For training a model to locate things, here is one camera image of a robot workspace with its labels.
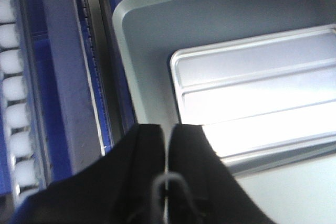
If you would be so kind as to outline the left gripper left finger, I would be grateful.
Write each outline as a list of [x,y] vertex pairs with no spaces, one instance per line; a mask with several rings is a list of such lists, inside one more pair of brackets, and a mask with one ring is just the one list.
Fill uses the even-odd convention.
[[136,124],[104,157],[24,200],[11,223],[149,223],[165,152],[159,125]]

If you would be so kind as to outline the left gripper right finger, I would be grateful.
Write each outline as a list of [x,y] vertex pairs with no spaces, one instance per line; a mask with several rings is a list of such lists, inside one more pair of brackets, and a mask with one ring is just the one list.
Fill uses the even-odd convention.
[[200,125],[177,124],[169,170],[186,181],[202,223],[272,223],[210,146]]

